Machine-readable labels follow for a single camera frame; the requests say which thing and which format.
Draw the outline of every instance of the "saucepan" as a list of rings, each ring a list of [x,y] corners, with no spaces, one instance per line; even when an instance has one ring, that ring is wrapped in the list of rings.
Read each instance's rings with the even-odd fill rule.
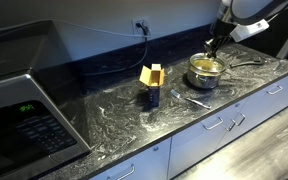
[[[202,89],[212,89],[218,85],[226,64],[220,58],[209,58],[204,53],[191,56],[187,78],[191,84]]]

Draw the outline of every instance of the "countertop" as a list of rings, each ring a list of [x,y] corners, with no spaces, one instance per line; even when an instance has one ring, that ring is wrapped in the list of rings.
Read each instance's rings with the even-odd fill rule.
[[[141,66],[120,73],[85,76],[84,96],[77,100],[84,107],[68,111],[75,114],[70,122],[79,129],[91,152],[41,179],[89,179],[288,75],[288,60],[233,43],[218,51],[218,57],[227,64],[258,59],[264,65],[227,68],[216,88],[201,90],[186,79],[190,56],[201,51],[177,52],[151,53],[141,64],[161,63],[165,68],[157,108],[147,106],[146,86],[138,80]],[[171,89],[208,103],[212,109],[174,98]]]

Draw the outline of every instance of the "power cord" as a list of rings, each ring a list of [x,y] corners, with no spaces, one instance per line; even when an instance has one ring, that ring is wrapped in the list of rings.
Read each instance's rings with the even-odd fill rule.
[[[147,26],[145,26],[143,23],[136,23],[136,27],[142,29],[143,35],[134,35],[134,34],[121,34],[121,33],[115,33],[115,32],[111,32],[111,31],[105,31],[105,30],[100,30],[100,29],[89,28],[89,27],[73,24],[73,23],[70,23],[70,22],[67,22],[67,21],[58,20],[58,19],[45,19],[45,20],[26,22],[26,23],[22,23],[22,24],[19,24],[19,25],[9,26],[9,27],[6,27],[6,28],[1,28],[0,31],[5,31],[5,30],[9,30],[9,31],[1,33],[0,37],[3,37],[5,35],[11,34],[13,32],[16,32],[17,30],[20,30],[20,29],[26,29],[26,28],[29,27],[28,25],[33,24],[33,23],[39,23],[39,22],[42,22],[42,21],[55,21],[55,22],[61,22],[61,23],[69,24],[71,26],[78,27],[78,28],[81,28],[81,29],[90,30],[90,31],[97,31],[97,32],[101,32],[101,33],[107,33],[107,34],[113,34],[113,35],[119,35],[119,36],[142,37],[142,38],[144,38],[144,41],[145,41],[144,54],[143,54],[142,58],[139,61],[137,61],[135,64],[133,64],[133,65],[131,65],[129,67],[126,67],[126,68],[112,70],[112,71],[84,74],[86,76],[110,74],[110,73],[121,72],[121,71],[130,69],[130,68],[133,68],[133,67],[137,66],[138,64],[140,64],[145,59],[145,57],[147,55],[147,51],[148,51],[147,38],[150,37],[150,31],[149,31],[149,28]]]
[[[128,69],[131,69],[137,65],[139,65],[141,62],[143,62],[143,60],[145,59],[146,55],[147,55],[147,51],[148,51],[148,42],[147,42],[147,36],[150,35],[150,30],[147,26],[144,25],[144,23],[136,23],[135,24],[136,27],[138,28],[141,28],[142,31],[143,31],[143,38],[144,38],[144,41],[145,41],[145,50],[144,50],[144,54],[142,56],[142,58],[137,61],[135,64],[131,65],[131,66],[128,66],[126,68],[121,68],[121,69],[117,69],[117,70],[112,70],[112,71],[104,71],[104,72],[98,72],[98,73],[87,73],[87,74],[84,74],[84,76],[96,76],[96,75],[104,75],[104,74],[111,74],[111,73],[116,73],[116,72],[121,72],[121,71],[125,71],[125,70],[128,70]]]
[[[82,26],[82,25],[78,25],[78,24],[74,24],[68,21],[64,21],[64,20],[60,20],[60,19],[41,19],[41,20],[36,20],[36,21],[29,21],[29,22],[25,22],[25,23],[21,23],[21,24],[17,24],[17,25],[13,25],[13,26],[8,26],[5,28],[0,28],[0,31],[6,31],[4,33],[0,34],[0,37],[3,37],[5,35],[11,34],[17,30],[20,29],[25,29],[27,28],[27,25],[30,24],[34,24],[34,23],[39,23],[39,22],[43,22],[43,21],[54,21],[54,22],[59,22],[59,23],[63,23],[63,24],[68,24],[70,26],[74,26],[80,29],[86,29],[89,31],[95,31],[95,32],[99,32],[99,33],[106,33],[106,34],[112,34],[112,35],[117,35],[117,36],[125,36],[125,37],[142,37],[142,38],[149,38],[149,34],[146,35],[136,35],[136,34],[123,34],[123,33],[117,33],[117,32],[112,32],[112,31],[106,31],[106,30],[101,30],[101,29],[96,29],[96,28],[91,28],[91,27],[86,27],[86,26]]]

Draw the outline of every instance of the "electrical outlet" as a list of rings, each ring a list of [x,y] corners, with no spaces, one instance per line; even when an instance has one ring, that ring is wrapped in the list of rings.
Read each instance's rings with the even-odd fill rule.
[[[140,27],[137,27],[136,24],[140,23],[144,27],[146,26],[149,30],[148,35],[150,35],[151,27],[149,26],[148,18],[138,18],[138,19],[132,19],[132,29],[134,35],[144,35],[143,29]]]

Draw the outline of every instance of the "robotic arm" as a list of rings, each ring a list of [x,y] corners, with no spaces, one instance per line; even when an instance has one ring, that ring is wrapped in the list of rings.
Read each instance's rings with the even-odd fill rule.
[[[204,44],[208,57],[216,57],[216,51],[231,38],[239,42],[264,31],[287,8],[288,0],[222,0],[212,27],[214,38]]]

